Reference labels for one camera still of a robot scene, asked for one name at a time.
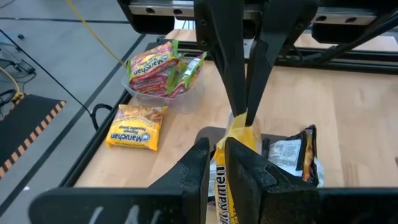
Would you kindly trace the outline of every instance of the black cable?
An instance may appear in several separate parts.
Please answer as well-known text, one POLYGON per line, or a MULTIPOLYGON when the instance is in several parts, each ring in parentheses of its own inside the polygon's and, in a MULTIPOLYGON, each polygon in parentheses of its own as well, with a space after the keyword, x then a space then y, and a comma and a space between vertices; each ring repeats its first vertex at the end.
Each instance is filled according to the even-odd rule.
POLYGON ((17 93, 17 90, 15 89, 10 89, 10 90, 6 90, 2 93, 0 93, 0 98, 2 100, 2 102, 0 103, 0 106, 4 106, 6 104, 8 104, 9 102, 12 101, 12 97, 17 93), (4 100, 2 97, 5 95, 9 95, 8 98, 6 98, 6 100, 4 100))
POLYGON ((2 9, 2 8, 8 6, 8 5, 10 5, 11 3, 15 2, 15 1, 16 1, 16 0, 11 0, 11 1, 5 3, 4 5, 0 6, 0 9, 2 9))
POLYGON ((34 78, 36 78, 36 73, 33 73, 32 74, 32 76, 28 79, 28 80, 26 80, 26 81, 23 81, 23 82, 19 82, 19 81, 17 81, 17 82, 19 82, 19 83, 23 83, 22 84, 22 92, 25 92, 25 85, 27 84, 27 83, 29 83, 30 81, 32 81, 34 78))
POLYGON ((36 62, 36 60, 34 60, 28 53, 26 53, 26 51, 24 49, 22 49, 17 43, 15 43, 15 41, 13 41, 2 29, 0 29, 0 32, 7 37, 7 39, 9 39, 12 44, 14 44, 18 49, 21 50, 22 53, 24 53, 29 59, 31 59, 37 66, 39 66, 50 78, 52 78, 52 80, 54 80, 61 88, 63 88, 63 90, 65 90, 74 100, 76 100, 76 102, 78 104, 80 104, 89 115, 91 115, 89 109, 80 101, 78 100, 71 92, 69 92, 69 90, 67 90, 54 76, 52 76, 50 74, 50 72, 48 72, 43 66, 41 66, 41 64, 39 64, 38 62, 36 62))
POLYGON ((26 77, 28 77, 28 76, 31 76, 31 75, 35 74, 35 73, 29 74, 29 73, 26 73, 26 72, 24 72, 24 73, 25 73, 25 75, 21 75, 21 76, 19 76, 19 77, 15 76, 14 78, 15 78, 16 80, 21 80, 21 79, 23 79, 23 78, 26 78, 26 77))
POLYGON ((0 115, 1 115, 1 117, 0 118, 3 119, 4 114, 2 113, 2 107, 3 107, 4 100, 1 97, 0 97, 0 100, 1 100, 1 102, 0 102, 0 115))

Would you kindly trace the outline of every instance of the black metal frame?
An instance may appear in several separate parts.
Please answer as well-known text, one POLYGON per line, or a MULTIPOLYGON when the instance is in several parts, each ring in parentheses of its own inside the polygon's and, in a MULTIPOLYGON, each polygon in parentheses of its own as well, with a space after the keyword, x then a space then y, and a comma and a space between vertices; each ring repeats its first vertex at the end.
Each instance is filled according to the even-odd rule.
MULTIPOLYGON (((110 114, 106 117, 105 121, 101 124, 99 129, 97 130, 96 134, 93 136, 93 138, 90 140, 80 157, 76 160, 68 174, 65 176, 65 178, 61 181, 59 187, 73 187, 75 183, 77 182, 78 178, 81 176, 81 174, 84 172, 86 166, 90 163, 91 158, 95 155, 97 152, 99 146, 102 144, 104 138, 107 135, 108 129, 111 126, 111 123, 113 121, 114 116, 116 115, 117 109, 118 109, 118 104, 125 104, 128 103, 131 99, 131 95, 127 92, 124 91, 123 94, 121 95, 120 99, 116 102, 114 107, 112 108, 110 114)), ((240 144, 240 142, 233 142, 235 141, 234 139, 229 139, 228 144, 235 143, 235 144, 240 144)), ((263 182, 257 181, 242 181, 236 179, 237 177, 247 177, 247 178, 258 178, 259 175, 264 175, 262 172, 260 174, 256 173, 259 170, 261 170, 259 167, 264 167, 264 163, 267 163, 265 159, 262 159, 259 164, 260 158, 258 155, 254 155, 254 153, 249 150, 245 149, 242 150, 240 147, 227 147, 227 155, 228 159, 227 162, 231 162, 229 160, 234 159, 233 163, 239 164, 238 167, 240 169, 247 169, 245 172, 249 173, 248 175, 236 175, 242 173, 241 170, 229 170, 229 177, 231 180, 231 189, 236 191, 237 188, 243 188, 243 190, 240 190, 242 194, 235 194, 234 195, 234 200, 236 200, 236 210, 238 213, 238 216, 241 217, 244 221, 245 220, 252 220, 254 218, 267 218, 267 217, 274 217, 274 220, 277 221, 286 221, 288 220, 289 222, 297 222, 297 216, 294 214, 297 214, 296 211, 300 210, 298 212, 299 214, 306 214, 301 215, 300 217, 302 218, 316 218, 317 220, 322 221, 322 223, 331 223, 330 218, 333 217, 333 221, 335 222, 345 222, 347 220, 356 220, 358 217, 362 217, 363 214, 365 213, 366 215, 364 216, 368 220, 393 220, 394 215, 396 215, 396 197, 397 197, 397 190, 396 189, 321 189, 320 191, 317 191, 309 186, 302 185, 299 183, 293 184, 295 181, 294 179, 289 179, 287 180, 286 178, 290 176, 288 173, 284 174, 284 171, 279 170, 276 166, 270 166, 269 164, 267 165, 267 172, 265 175, 272 175, 273 177, 269 179, 266 184, 263 182), (240 161, 237 161, 236 158, 240 157, 243 158, 240 161), (280 180, 284 181, 286 180, 289 183, 289 187, 284 186, 285 188, 280 188, 280 187, 275 187, 273 186, 275 184, 275 179, 279 179, 278 175, 282 175, 284 178, 280 178, 280 180), (244 183, 261 183, 261 187, 253 187, 251 185, 242 185, 240 184, 241 182, 244 183), (294 190, 294 187, 301 186, 300 193, 297 194, 297 191, 294 190), (256 201, 257 203, 250 202, 249 207, 238 207, 242 205, 246 205, 247 198, 250 198, 250 195, 247 195, 248 192, 252 192, 251 190, 248 189, 256 189, 259 192, 256 192, 256 194, 261 195, 261 198, 267 198, 267 200, 261 200, 261 201, 256 201), (269 203, 264 203, 263 205, 260 205, 260 202, 276 202, 280 204, 280 206, 271 206, 269 203), (285 212, 280 212, 280 209, 272 209, 272 208, 280 208, 284 207, 286 208, 285 212), (371 213, 367 213, 369 211, 369 208, 378 208, 377 210, 372 210, 371 213), (252 208, 260 208, 260 212, 254 212, 257 210, 253 210, 252 208), (262 215, 263 213, 261 212, 262 210, 266 210, 267 214, 266 216, 262 215)), ((175 173, 170 173, 170 177, 175 177, 175 173)), ((165 184, 162 183, 162 180, 158 180, 157 185, 162 188, 165 184)), ((118 200, 122 200, 125 198, 131 198, 132 196, 136 196, 136 192, 133 189, 80 189, 80 190, 74 190, 72 192, 67 192, 68 189, 55 189, 52 190, 52 192, 58 192, 57 197, 59 197, 61 194, 59 192, 66 191, 67 194, 73 195, 73 196, 79 196, 79 192, 82 192, 84 197, 96 197, 97 199, 100 198, 101 200, 104 200, 104 202, 108 201, 114 201, 115 199, 107 199, 107 197, 111 198, 114 197, 113 193, 118 196, 121 193, 126 193, 124 198, 117 198, 118 200)), ((124 203, 120 203, 120 208, 125 208, 124 203)), ((114 220, 114 217, 119 218, 120 216, 120 208, 117 207, 117 209, 111 213, 108 213, 110 217, 114 220)), ((203 212, 199 213, 201 215, 200 220, 204 221, 205 218, 203 216, 203 212)))
MULTIPOLYGON (((146 17, 146 19, 157 20, 158 22, 146 22, 146 24, 150 24, 150 28, 146 25, 142 26, 138 22, 137 19, 133 19, 133 17, 140 17, 138 15, 132 15, 130 10, 128 9, 128 0, 118 0, 118 3, 122 7, 127 19, 129 20, 132 27, 138 32, 148 32, 148 33, 167 33, 167 31, 171 30, 172 22, 166 21, 166 17, 161 16, 142 16, 146 17)), ((241 19, 238 13, 238 8, 242 8, 244 1, 236 1, 232 6, 230 6, 229 1, 208 1, 208 0, 197 0, 195 1, 194 10, 195 10, 195 18, 191 18, 195 20, 196 30, 197 30, 197 39, 198 45, 192 43, 195 47, 194 49, 202 49, 209 51, 210 48, 214 47, 214 43, 218 40, 215 39, 216 34, 213 32, 214 28, 218 31, 225 29, 227 32, 218 32, 217 35, 222 35, 222 33, 228 33, 227 37, 220 37, 222 39, 223 45, 227 42, 231 42, 229 39, 238 38, 239 33, 241 33, 241 27, 235 26, 237 23, 237 19, 241 19), (210 13, 212 10, 217 10, 218 13, 210 13), (236 14, 236 16, 230 16, 228 19, 225 19, 227 14, 236 14)), ((295 12, 299 11, 304 4, 310 4, 310 1, 301 1, 302 5, 297 5, 295 7, 295 12)), ((355 47, 389 31, 398 26, 398 4, 394 1, 388 1, 382 6, 378 6, 377 8, 377 18, 367 26, 357 26, 350 27, 347 25, 330 25, 330 24, 314 24, 312 27, 312 36, 314 39, 321 43, 339 43, 339 45, 331 47, 329 49, 307 49, 307 48, 297 48, 297 50, 291 50, 294 44, 294 41, 299 37, 299 35, 303 32, 304 29, 308 27, 308 24, 304 23, 306 17, 311 16, 310 12, 307 12, 302 15, 298 15, 299 19, 298 23, 294 24, 294 30, 289 31, 288 26, 284 26, 283 29, 286 29, 284 33, 287 35, 287 40, 284 42, 284 46, 280 51, 280 55, 287 55, 285 57, 279 56, 276 60, 275 65, 277 66, 286 66, 286 67, 303 67, 303 68, 317 68, 317 69, 327 69, 327 70, 344 70, 349 72, 366 72, 366 73, 384 73, 384 74, 398 74, 398 65, 385 64, 384 62, 395 62, 398 63, 398 52, 396 53, 387 53, 387 52, 377 52, 377 51, 352 51, 355 47), (350 32, 351 29, 357 29, 355 34, 350 32), (345 30, 344 34, 347 38, 336 38, 336 36, 341 36, 340 32, 345 30), (349 60, 354 61, 342 61, 341 57, 349 57, 349 60)), ((262 36, 264 38, 269 38, 267 35, 272 35, 274 31, 274 27, 272 24, 268 24, 267 21, 279 21, 280 22, 288 22, 295 21, 294 15, 285 15, 280 18, 280 15, 283 14, 286 10, 289 10, 287 7, 280 6, 277 4, 277 1, 269 1, 264 8, 262 9, 262 16, 271 16, 269 18, 259 18, 258 21, 254 21, 257 24, 257 27, 251 27, 252 31, 256 33, 255 39, 261 40, 259 34, 262 32, 262 36)), ((281 24, 278 24, 278 33, 282 33, 280 31, 281 24)), ((270 45, 275 45, 277 40, 272 40, 270 45)))
MULTIPOLYGON (((153 48, 156 45, 168 41, 167 39, 159 39, 158 43, 150 43, 147 49, 153 48)), ((303 57, 308 57, 310 55, 322 54, 327 49, 316 49, 316 48, 306 48, 298 47, 297 50, 302 54, 303 57)), ((197 57, 201 54, 201 51, 197 49, 196 42, 180 41, 178 43, 178 51, 181 53, 186 53, 187 57, 197 57)), ((296 50, 290 50, 287 57, 298 58, 296 50)), ((213 60, 212 56, 209 55, 207 60, 213 60)), ((349 72, 365 72, 365 73, 380 73, 380 74, 391 74, 398 75, 398 65, 377 65, 366 62, 398 62, 398 52, 370 52, 362 50, 351 50, 344 54, 339 55, 336 59, 331 60, 326 63, 316 63, 316 62, 303 62, 303 63, 292 63, 286 61, 283 57, 278 57, 275 65, 285 66, 285 67, 297 67, 297 68, 317 68, 325 70, 340 70, 349 72)), ((73 187, 78 180, 79 176, 83 173, 85 167, 90 162, 91 158, 95 155, 95 152, 102 144, 109 127, 111 126, 112 120, 118 110, 119 104, 126 104, 130 101, 131 95, 124 91, 120 99, 113 106, 109 115, 106 117, 104 122, 98 128, 96 134, 87 144, 82 154, 76 160, 74 165, 72 165, 70 171, 61 181, 59 187, 73 187)))

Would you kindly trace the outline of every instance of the maruchan ramen package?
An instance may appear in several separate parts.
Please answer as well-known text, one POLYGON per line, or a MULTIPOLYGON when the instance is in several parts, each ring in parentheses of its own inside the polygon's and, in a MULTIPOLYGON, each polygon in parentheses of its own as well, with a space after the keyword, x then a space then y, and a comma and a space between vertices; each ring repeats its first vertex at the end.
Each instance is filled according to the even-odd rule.
POLYGON ((165 107, 119 105, 106 145, 144 147, 157 151, 165 107))
POLYGON ((166 89, 173 85, 175 80, 185 70, 185 67, 185 63, 179 62, 176 66, 167 68, 160 73, 153 74, 151 77, 131 82, 130 87, 134 91, 138 91, 140 93, 155 91, 165 95, 166 89))
POLYGON ((198 78, 200 69, 203 66, 207 53, 204 52, 199 57, 193 59, 187 69, 175 80, 174 84, 169 86, 167 94, 169 98, 175 98, 177 95, 187 92, 198 78))
POLYGON ((264 157, 286 172, 317 187, 323 185, 323 167, 317 159, 317 129, 305 128, 295 136, 277 141, 264 152, 264 157))
MULTIPOLYGON (((231 128, 232 122, 233 122, 234 116, 232 114, 232 111, 229 111, 229 118, 228 118, 228 123, 226 127, 226 133, 228 133, 228 130, 231 128)), ((252 127, 253 134, 256 135, 256 149, 262 149, 264 148, 264 140, 261 141, 261 134, 260 130, 258 127, 258 120, 256 119, 253 127, 252 127)), ((216 161, 214 158, 214 155, 211 155, 211 160, 210 160, 210 177, 209 177, 209 189, 208 189, 208 204, 209 205, 216 205, 215 203, 215 182, 216 182, 216 174, 217 174, 217 165, 216 161)))
POLYGON ((168 68, 176 66, 180 61, 177 47, 177 41, 173 43, 167 42, 130 59, 127 63, 130 84, 148 79, 168 68))
POLYGON ((228 137, 233 137, 243 143, 254 152, 261 153, 261 133, 258 126, 258 120, 255 120, 252 126, 246 126, 247 112, 236 117, 230 115, 229 128, 226 135, 217 143, 214 155, 216 166, 215 180, 215 200, 218 223, 239 223, 234 202, 226 177, 225 164, 225 141, 228 137))

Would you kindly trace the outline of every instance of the wooden table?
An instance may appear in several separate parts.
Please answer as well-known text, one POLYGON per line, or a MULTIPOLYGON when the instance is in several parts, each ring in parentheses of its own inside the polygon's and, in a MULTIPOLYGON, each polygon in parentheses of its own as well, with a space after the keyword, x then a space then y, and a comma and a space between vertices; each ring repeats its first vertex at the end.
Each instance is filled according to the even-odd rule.
MULTIPOLYGON (((169 39, 195 40, 193 30, 169 39)), ((298 47, 328 47, 304 34, 298 47)), ((398 51, 393 37, 378 37, 358 49, 398 51)), ((205 92, 192 114, 167 113, 159 150, 98 149, 76 187, 147 187, 192 146, 205 126, 225 127, 229 103, 213 62, 205 62, 205 92)), ((325 187, 398 186, 398 77, 368 73, 274 67, 257 112, 263 133, 291 136, 309 124, 318 128, 318 158, 325 187)), ((208 223, 216 223, 209 207, 208 223)))

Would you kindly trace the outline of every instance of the gray floor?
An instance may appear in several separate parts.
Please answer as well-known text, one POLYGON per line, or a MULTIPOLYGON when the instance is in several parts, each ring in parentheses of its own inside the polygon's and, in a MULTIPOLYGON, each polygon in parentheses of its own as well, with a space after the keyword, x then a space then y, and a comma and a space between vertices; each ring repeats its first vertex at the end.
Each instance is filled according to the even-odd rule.
MULTIPOLYGON (((85 19, 126 20, 116 1, 73 1, 73 3, 85 19)), ((3 17, 76 19, 64 0, 17 0, 0 9, 0 15, 3 17)), ((140 36, 133 31, 130 25, 90 24, 90 26, 119 58, 126 54, 140 36)), ((25 40, 13 39, 82 102, 90 97, 117 65, 117 61, 95 41, 80 23, 0 21, 0 28, 12 37, 16 37, 16 34, 19 33, 25 35, 25 40)), ((147 35, 131 55, 142 52, 147 43, 155 41, 155 38, 156 36, 147 35)), ((25 86, 25 92, 63 99, 67 101, 67 105, 12 169, 7 172, 6 176, 0 180, 0 203, 3 203, 81 108, 76 101, 28 58, 15 50, 13 50, 13 53, 31 63, 37 69, 37 77, 25 86)), ((14 72, 11 67, 7 70, 15 76, 21 75, 14 72)), ((95 98, 90 109, 97 103, 115 104, 123 91, 120 81, 124 74, 124 69, 120 68, 95 98)), ((0 80, 7 81, 8 78, 0 73, 0 80)), ((13 88, 11 83, 0 82, 0 91, 9 88, 13 88)), ((105 116, 105 111, 99 113, 100 119, 105 116)), ((14 203, 0 218, 0 223, 28 223, 27 207, 30 201, 37 194, 59 184, 94 132, 89 116, 84 114, 27 184, 26 190, 15 199, 14 203)))

